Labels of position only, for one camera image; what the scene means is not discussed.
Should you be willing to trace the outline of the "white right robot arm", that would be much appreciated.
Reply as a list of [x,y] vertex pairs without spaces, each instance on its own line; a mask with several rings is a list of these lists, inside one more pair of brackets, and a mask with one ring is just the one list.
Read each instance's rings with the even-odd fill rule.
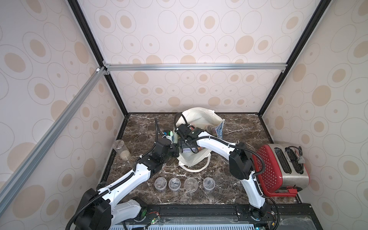
[[199,127],[192,128],[182,113],[177,113],[174,117],[174,132],[190,148],[203,147],[228,160],[231,175],[240,180],[248,196],[250,215],[254,220],[265,216],[266,198],[256,179],[265,172],[265,163],[257,153],[247,149],[243,143],[230,143]]

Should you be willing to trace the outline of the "clear seed jar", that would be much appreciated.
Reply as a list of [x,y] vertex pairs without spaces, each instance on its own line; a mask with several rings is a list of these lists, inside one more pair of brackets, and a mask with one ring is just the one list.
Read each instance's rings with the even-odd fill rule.
[[158,191],[164,191],[167,188],[167,180],[164,177],[159,177],[154,182],[154,187]]
[[206,191],[212,191],[216,186],[216,182],[213,178],[207,177],[203,180],[203,188]]
[[187,192],[193,193],[198,189],[198,180],[189,177],[185,180],[184,187]]
[[168,186],[169,186],[169,189],[173,192],[177,192],[180,190],[181,188],[181,181],[180,179],[174,177],[174,178],[171,178],[169,180],[169,183],[168,183]]

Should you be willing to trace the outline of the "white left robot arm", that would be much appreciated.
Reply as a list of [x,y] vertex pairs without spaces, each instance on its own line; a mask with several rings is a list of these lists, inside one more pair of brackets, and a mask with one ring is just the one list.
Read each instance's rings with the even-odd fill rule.
[[78,230],[108,230],[111,226],[133,219],[143,213],[144,204],[132,199],[125,203],[120,201],[140,184],[148,181],[158,173],[170,158],[178,156],[178,149],[163,136],[158,122],[155,122],[156,139],[153,147],[139,157],[132,168],[115,182],[98,190],[86,191],[77,211],[66,225]]

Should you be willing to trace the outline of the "cream canvas starry night bag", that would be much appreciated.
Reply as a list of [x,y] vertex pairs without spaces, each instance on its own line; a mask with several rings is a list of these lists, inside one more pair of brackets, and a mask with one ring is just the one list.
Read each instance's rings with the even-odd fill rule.
[[[176,121],[176,125],[180,124],[190,124],[194,127],[199,127],[205,130],[207,133],[219,138],[223,139],[223,126],[225,120],[220,116],[216,115],[213,110],[208,110],[206,108],[195,107],[188,109],[182,113],[182,116],[178,117]],[[180,136],[174,134],[173,143],[178,144],[178,140]],[[192,152],[179,152],[179,157],[177,160],[179,161],[179,166],[184,170],[192,173],[199,173],[206,169],[210,163],[211,158],[211,150],[206,149],[204,147],[198,147],[198,153]],[[207,163],[200,169],[190,169],[190,166],[195,166],[200,163],[202,160],[207,159]]]

